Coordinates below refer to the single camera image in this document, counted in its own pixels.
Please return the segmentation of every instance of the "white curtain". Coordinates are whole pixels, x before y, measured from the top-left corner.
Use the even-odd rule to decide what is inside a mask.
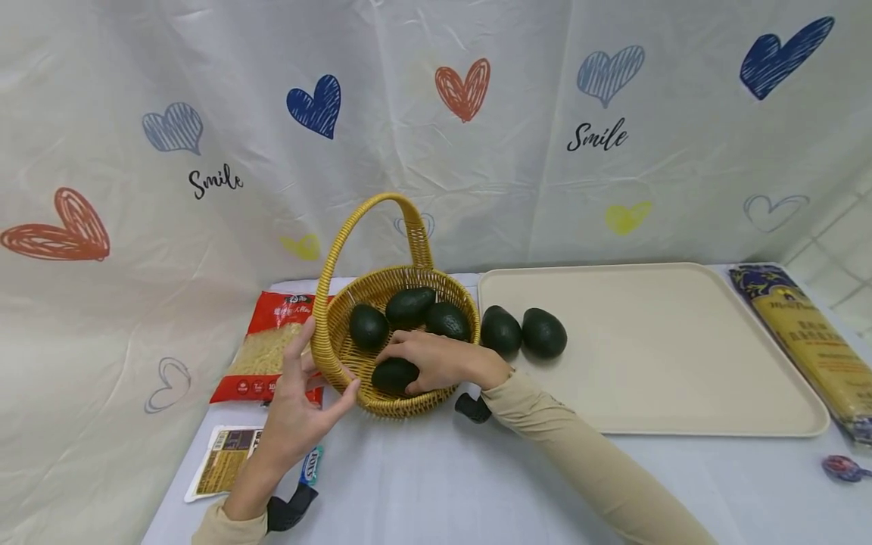
[[[738,261],[801,242],[872,144],[863,0],[2,13],[4,542],[135,542],[258,290],[317,277],[374,194],[450,271]],[[337,274],[406,262],[402,231],[377,208]]]

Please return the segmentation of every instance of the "woven basket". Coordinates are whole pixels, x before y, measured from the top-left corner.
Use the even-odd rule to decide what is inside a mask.
[[[409,249],[412,251],[412,265],[389,267],[361,276],[337,293],[328,304],[330,280],[333,277],[339,252],[360,218],[381,201],[395,201],[403,211],[406,237],[409,241]],[[318,370],[339,392],[344,392],[345,387],[351,382],[350,377],[343,371],[343,364],[357,375],[361,381],[358,404],[378,416],[404,419],[422,414],[450,398],[457,389],[457,386],[453,386],[413,398],[398,398],[375,390],[372,387],[371,377],[375,369],[373,362],[378,351],[361,351],[349,337],[348,321],[351,309],[356,304],[368,303],[384,312],[385,305],[395,293],[406,288],[422,286],[436,290],[437,301],[448,301],[463,311],[472,326],[471,342],[477,344],[480,320],[475,301],[462,284],[433,268],[426,227],[418,210],[401,194],[385,193],[372,197],[348,218],[327,255],[312,310],[316,328],[311,340],[311,349]]]

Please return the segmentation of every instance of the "plastic tray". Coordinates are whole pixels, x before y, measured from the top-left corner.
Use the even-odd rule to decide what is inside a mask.
[[[560,319],[558,359],[510,363],[600,432],[811,437],[829,425],[753,312],[702,265],[492,270],[479,304]]]

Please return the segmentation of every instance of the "red package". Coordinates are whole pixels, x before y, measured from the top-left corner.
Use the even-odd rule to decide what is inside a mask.
[[[264,291],[257,298],[249,331],[209,403],[222,401],[271,401],[276,381],[282,375],[284,347],[303,328],[312,314],[315,296]],[[324,388],[306,392],[309,401],[321,405]]]

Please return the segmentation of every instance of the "pasta package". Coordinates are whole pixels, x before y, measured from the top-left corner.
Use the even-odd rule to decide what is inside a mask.
[[[299,335],[314,303],[312,295],[261,293],[242,347],[209,403],[271,401],[276,381],[282,376],[284,347]],[[306,392],[316,405],[321,405],[323,395],[323,387]]]
[[[730,278],[848,435],[872,446],[869,366],[784,269],[741,265]]]

